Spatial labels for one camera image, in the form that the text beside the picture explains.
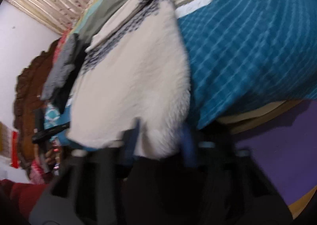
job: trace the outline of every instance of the white wall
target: white wall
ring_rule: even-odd
[[[59,36],[3,1],[0,5],[0,121],[13,127],[16,77]]]

